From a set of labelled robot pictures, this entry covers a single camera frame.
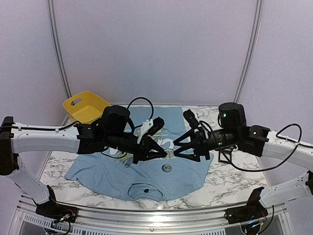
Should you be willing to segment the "portrait brooch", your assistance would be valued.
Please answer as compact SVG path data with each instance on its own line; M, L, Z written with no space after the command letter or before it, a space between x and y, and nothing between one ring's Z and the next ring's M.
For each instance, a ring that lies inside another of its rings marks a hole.
M169 164L164 164L164 165L162 166L162 170L163 170L164 172L170 172L170 171L172 170L172 167L171 167L171 165L169 165Z

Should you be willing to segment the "light blue printed t-shirt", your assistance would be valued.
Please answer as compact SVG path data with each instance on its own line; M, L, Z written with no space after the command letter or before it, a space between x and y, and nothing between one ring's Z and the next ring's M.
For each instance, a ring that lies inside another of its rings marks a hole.
M78 155L65 174L67 180L105 196L125 201L169 201L186 196L204 185L214 155L200 162L184 158L153 159L133 164L132 154L109 148L103 153ZM170 172L162 166L169 164Z

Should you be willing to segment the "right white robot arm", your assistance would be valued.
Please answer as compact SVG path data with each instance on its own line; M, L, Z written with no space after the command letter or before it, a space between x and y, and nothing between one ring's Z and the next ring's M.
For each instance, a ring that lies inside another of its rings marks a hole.
M196 162L211 150L223 151L237 146L238 150L257 157L276 158L281 160L281 164L289 162L307 169L307 172L284 183L254 189L242 209L246 219L253 219L261 209L313 195L313 147L279 136L268 128L254 125L212 130L197 126L176 139L174 144L178 146L174 151L176 157Z

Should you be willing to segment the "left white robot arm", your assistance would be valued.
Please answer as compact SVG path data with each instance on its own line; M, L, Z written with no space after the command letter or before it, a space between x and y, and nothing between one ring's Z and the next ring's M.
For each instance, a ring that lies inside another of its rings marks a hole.
M135 164L166 156L165 150L151 137L164 126L163 119L145 121L138 136L124 131L130 123L129 118L123 121L98 119L92 124L76 121L64 127L44 127L25 125L5 117L0 127L0 174L31 196L39 210L57 218L62 207L57 203L53 189L26 169L19 154L34 151L92 154L108 147L132 154Z

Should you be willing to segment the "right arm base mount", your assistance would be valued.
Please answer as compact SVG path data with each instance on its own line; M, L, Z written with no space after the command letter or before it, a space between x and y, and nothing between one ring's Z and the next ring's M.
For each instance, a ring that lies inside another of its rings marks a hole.
M224 218L229 224L242 223L268 215L267 209L250 206L233 207L225 210Z

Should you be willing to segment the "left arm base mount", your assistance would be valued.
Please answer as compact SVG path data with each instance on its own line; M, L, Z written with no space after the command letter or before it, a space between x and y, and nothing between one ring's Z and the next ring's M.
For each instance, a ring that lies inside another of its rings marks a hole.
M66 205L58 204L56 206L38 206L36 208L36 214L60 220L62 217L69 215L69 218L65 218L65 221L74 223L77 217L78 208Z

